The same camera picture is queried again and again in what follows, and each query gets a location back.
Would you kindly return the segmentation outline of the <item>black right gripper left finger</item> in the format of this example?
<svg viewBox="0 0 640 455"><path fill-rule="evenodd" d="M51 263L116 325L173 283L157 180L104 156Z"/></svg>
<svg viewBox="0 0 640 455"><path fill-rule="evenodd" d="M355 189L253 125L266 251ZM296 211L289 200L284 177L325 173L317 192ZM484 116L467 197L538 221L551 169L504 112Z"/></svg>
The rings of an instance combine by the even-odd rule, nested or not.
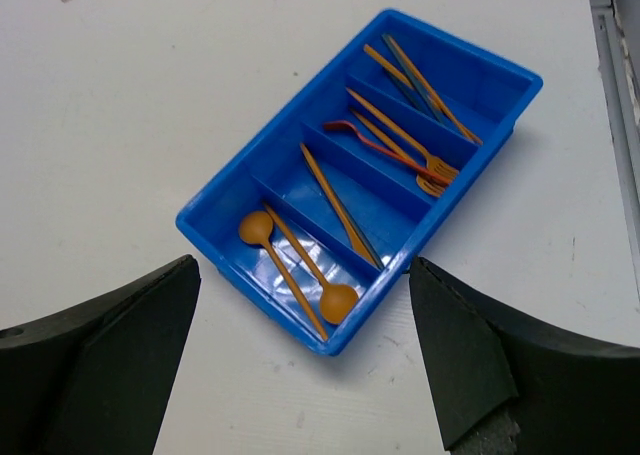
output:
<svg viewBox="0 0 640 455"><path fill-rule="evenodd" d="M4 454L151 454L197 305L184 255L1 332Z"/></svg>

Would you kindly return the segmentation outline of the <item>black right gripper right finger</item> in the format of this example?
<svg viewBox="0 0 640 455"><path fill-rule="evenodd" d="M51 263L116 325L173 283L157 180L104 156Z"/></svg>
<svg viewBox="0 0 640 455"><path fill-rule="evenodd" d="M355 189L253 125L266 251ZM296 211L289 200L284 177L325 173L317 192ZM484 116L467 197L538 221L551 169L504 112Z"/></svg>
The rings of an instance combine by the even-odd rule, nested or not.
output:
<svg viewBox="0 0 640 455"><path fill-rule="evenodd" d="M638 452L637 348L534 318L422 257L409 285L447 452Z"/></svg>

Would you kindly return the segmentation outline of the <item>orange spoon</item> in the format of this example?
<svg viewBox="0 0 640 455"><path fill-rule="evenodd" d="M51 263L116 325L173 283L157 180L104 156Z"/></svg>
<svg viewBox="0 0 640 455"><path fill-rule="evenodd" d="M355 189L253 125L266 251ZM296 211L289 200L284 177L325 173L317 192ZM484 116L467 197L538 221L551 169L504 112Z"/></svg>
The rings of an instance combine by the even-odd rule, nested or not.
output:
<svg viewBox="0 0 640 455"><path fill-rule="evenodd" d="M322 317L332 325L341 324L359 301L358 293L350 285L330 282L284 220L266 202L263 203L263 206L321 285L322 295L319 300L319 309Z"/></svg>
<svg viewBox="0 0 640 455"><path fill-rule="evenodd" d="M273 245L271 244L271 234L274 228L274 221L272 217L266 211L253 211L246 215L239 224L238 234L241 240L247 245L261 246L264 248L270 256L275 267L282 275L286 284L290 288L294 295L294 298L307 315L314 328L317 330L323 341L328 340L328 334L324 328L322 322L312 309L306 296L301 291L299 285L287 270L286 266L276 253Z"/></svg>

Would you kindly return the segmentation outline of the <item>dark blue plastic knife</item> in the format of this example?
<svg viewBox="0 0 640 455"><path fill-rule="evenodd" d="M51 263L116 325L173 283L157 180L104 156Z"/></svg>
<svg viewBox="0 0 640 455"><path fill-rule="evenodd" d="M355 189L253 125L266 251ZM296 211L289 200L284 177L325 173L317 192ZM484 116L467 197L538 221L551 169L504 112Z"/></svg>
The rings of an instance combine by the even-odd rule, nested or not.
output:
<svg viewBox="0 0 640 455"><path fill-rule="evenodd" d="M376 267L379 270L383 270L385 268L385 265L382 262L382 260L379 257L379 255L377 254L377 252L375 251L375 249L372 246L372 244L369 242L369 240L366 237L366 235L364 234L364 232L359 228L359 226L356 224L355 220L353 219L353 217L351 216L351 214L349 212L346 212L346 215L347 215L347 218L349 219L349 222L351 223L351 225L353 226L354 230L356 231L357 235L359 236L360 240L362 241L363 245L365 246L365 248L367 249L368 253L370 254L371 258L374 260L374 264L376 265Z"/></svg>

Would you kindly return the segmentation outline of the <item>orange plastic knife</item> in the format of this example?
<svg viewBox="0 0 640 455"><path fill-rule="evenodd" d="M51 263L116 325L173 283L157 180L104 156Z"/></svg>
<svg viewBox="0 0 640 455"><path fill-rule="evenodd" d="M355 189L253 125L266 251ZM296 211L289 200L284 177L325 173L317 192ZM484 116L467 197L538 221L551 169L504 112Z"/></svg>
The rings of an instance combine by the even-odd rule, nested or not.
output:
<svg viewBox="0 0 640 455"><path fill-rule="evenodd" d="M309 169L311 170L312 174L316 178L318 184L320 185L325 196L329 200L329 203L333 207L334 211L336 212L336 215L338 216L340 222L342 223L344 230L347 234L347 237L349 239L351 248L356 253L358 253L363 259L371 263L374 267L381 270L383 268L383 265L374 257L373 252L367 248L365 242L360 237L358 231L355 228L354 223L351 221L350 217L347 215L344 205L342 204L341 200L339 199L339 197L336 195L335 191L331 187L328 179L322 172L319 164L316 162L310 150L307 148L307 146L304 143L300 144L300 149L302 151L302 154L305 158L305 161Z"/></svg>

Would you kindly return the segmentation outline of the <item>orange fork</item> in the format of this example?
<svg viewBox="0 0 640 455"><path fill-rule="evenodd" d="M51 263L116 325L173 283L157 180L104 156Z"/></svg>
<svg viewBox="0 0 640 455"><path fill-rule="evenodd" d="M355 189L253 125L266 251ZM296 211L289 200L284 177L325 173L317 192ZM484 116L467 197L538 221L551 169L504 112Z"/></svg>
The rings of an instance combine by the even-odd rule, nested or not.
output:
<svg viewBox="0 0 640 455"><path fill-rule="evenodd" d="M391 129L396 135L400 136L407 143L409 143L413 148L415 148L425 159L426 167L443 176L445 179L448 179L449 182L452 182L456 176L459 174L459 171L449 164L447 164L441 158L431 154L422 144L416 141L408 132L402 129L399 125L397 125L393 120L391 120L387 115L381 112L378 108L372 105L369 101L364 99L361 95L355 92L351 88L346 88L347 92L353 96L353 98L358 101L364 108L366 108L374 117L376 117L380 122L382 122L387 128Z"/></svg>
<svg viewBox="0 0 640 455"><path fill-rule="evenodd" d="M350 112L361 122L362 125L365 126L365 128L369 132L371 132L379 140L384 142L384 144L381 146L395 152L396 154L402 156L405 159L414 161L402 149L400 149L399 147L396 147L395 142L391 140L382 130L376 127L371 121L369 121L364 115L362 115L360 112L358 112L354 108L350 108ZM417 174L418 181L423 185L424 191L436 198L439 198L447 188L447 186L439 185L436 182L432 181L431 179L427 179L418 173L416 174Z"/></svg>

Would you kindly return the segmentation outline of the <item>blue divided plastic tray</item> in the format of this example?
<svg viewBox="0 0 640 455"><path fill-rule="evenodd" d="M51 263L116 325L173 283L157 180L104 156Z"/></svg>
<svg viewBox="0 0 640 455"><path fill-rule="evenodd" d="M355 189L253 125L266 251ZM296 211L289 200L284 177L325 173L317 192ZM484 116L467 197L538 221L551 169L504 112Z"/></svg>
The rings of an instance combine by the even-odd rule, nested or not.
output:
<svg viewBox="0 0 640 455"><path fill-rule="evenodd" d="M369 44L405 74L384 40L389 33L456 118L482 141L463 136L414 108ZM178 229L235 288L310 350L339 354L391 290L510 137L541 90L535 72L396 10L379 13L179 212ZM364 108L351 88L459 174L439 198L413 170L347 133L333 120L356 122ZM385 265L356 253L309 169L304 143L331 187ZM244 243L242 219L266 202L332 282L355 288L359 302L344 322L324 324L323 341L268 253Z"/></svg>

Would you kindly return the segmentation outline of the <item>red-orange plastic fork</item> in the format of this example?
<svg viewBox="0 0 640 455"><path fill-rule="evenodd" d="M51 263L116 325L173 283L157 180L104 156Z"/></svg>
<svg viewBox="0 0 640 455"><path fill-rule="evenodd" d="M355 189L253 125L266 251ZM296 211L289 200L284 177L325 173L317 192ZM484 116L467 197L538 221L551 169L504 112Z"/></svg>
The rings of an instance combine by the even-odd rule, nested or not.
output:
<svg viewBox="0 0 640 455"><path fill-rule="evenodd" d="M345 131L345 132L351 132L353 133L364 145L377 150L378 152L399 161L400 163L403 163L404 165L410 167L411 169L413 169L416 173L424 176L427 179L431 179L432 181L436 182L439 185L442 186L448 186L450 184L450 181L439 175L436 172L433 172L425 167L422 167L420 165L418 165L416 162L412 161L412 160L408 160L403 158L402 156L396 154L395 152L384 148L383 146L374 143L373 141L369 140L368 138L366 138L364 135L362 135L360 133L360 131L356 128L355 125L353 125L351 122L348 122L346 120L338 120L338 121L331 121L331 122L326 122L323 124L323 129L325 131L331 131L331 132L338 132L338 131Z"/></svg>

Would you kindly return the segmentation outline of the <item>orange chopstick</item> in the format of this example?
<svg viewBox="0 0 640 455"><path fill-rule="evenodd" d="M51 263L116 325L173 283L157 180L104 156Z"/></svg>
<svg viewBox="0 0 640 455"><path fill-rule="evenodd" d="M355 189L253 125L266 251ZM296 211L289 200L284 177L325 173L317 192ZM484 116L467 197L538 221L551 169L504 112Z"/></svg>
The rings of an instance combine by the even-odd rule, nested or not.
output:
<svg viewBox="0 0 640 455"><path fill-rule="evenodd" d="M444 124L444 116L441 114L441 112L430 100L424 101L422 97L418 95L413 84L403 72L396 68L387 59L385 59L369 44L365 44L363 49L367 55L369 55L384 69L392 83L405 96L405 98L414 108L427 115L432 115L439 123Z"/></svg>
<svg viewBox="0 0 640 455"><path fill-rule="evenodd" d="M443 100L441 99L441 97L438 95L438 93L435 91L435 89L430 85L430 83L427 81L427 79L424 77L424 75L418 70L418 68L416 67L416 65L413 63L413 65L415 66L415 70L416 73L418 75L419 80L421 81L421 83L425 86L425 88L427 89L429 95L431 96L432 100L435 101L438 105L438 107L440 108L441 112L443 113L444 116L446 116L458 129L458 131L465 136L468 140L478 144L478 145L482 145L483 141L476 136L471 130L469 130L465 125L463 125L457 118L456 116L453 114L453 112L448 108L448 106L443 102Z"/></svg>

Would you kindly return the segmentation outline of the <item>dark blue chopstick short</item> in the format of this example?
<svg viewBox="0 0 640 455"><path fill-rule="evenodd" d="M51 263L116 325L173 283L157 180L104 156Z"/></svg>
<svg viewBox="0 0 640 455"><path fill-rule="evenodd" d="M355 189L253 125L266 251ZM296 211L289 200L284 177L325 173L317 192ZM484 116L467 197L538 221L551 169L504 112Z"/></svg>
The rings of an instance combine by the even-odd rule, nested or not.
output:
<svg viewBox="0 0 640 455"><path fill-rule="evenodd" d="M445 124L443 113L441 112L437 103L432 100L425 86L419 80L415 70L415 66L410 61L408 56L404 53L404 51L401 49L401 47L398 45L398 43L389 33L383 33L382 39L384 40L385 44L387 45L389 50L392 52L392 54L394 55L398 63L401 65L407 78L410 80L414 89L423 99L424 103L429 107L429 109L433 113L436 120L441 124Z"/></svg>

